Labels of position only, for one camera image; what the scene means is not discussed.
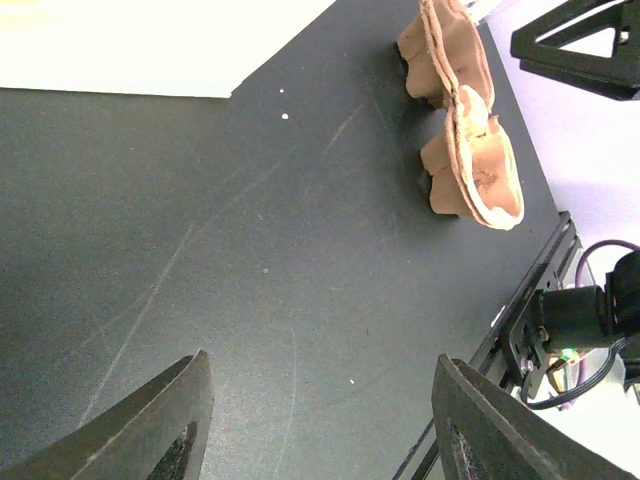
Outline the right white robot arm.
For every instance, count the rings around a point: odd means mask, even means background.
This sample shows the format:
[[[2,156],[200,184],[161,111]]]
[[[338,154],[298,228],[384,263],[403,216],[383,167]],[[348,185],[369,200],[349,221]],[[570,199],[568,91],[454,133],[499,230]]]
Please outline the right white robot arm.
[[[605,28],[614,31],[607,57],[566,50]],[[514,31],[510,54],[522,70],[616,101],[639,98],[639,4],[636,1],[566,1]],[[606,286],[539,291],[532,300],[547,352],[606,348],[604,364],[576,387],[531,404],[533,410],[569,403],[598,385],[617,355],[639,332],[639,249],[631,247]]]

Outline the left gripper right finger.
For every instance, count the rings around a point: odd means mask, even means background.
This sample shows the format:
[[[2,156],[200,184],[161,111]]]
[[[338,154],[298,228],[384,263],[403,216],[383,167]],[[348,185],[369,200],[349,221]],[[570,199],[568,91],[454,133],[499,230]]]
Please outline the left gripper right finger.
[[[447,479],[632,479],[462,360],[438,357],[431,396]]]

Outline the brown pulp cup carrier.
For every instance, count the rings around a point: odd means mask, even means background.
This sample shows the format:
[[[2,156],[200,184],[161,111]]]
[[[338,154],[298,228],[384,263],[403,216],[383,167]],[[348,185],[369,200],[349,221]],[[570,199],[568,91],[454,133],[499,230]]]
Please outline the brown pulp cup carrier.
[[[503,231],[522,222],[524,199],[511,140],[470,86],[454,92],[443,133],[423,146],[420,158],[431,177],[435,213],[471,217]]]

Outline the brown paper bag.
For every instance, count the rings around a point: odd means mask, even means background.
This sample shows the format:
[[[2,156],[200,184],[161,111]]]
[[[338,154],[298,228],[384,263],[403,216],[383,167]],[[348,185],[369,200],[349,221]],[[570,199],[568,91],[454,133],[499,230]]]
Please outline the brown paper bag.
[[[4,1],[1,85],[228,98],[328,1]]]

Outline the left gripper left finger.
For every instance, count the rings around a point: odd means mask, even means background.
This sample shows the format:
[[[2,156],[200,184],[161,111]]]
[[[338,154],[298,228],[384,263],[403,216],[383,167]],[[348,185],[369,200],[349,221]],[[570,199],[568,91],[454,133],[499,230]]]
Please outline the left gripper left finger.
[[[208,354],[188,355],[3,479],[197,479],[213,413]]]

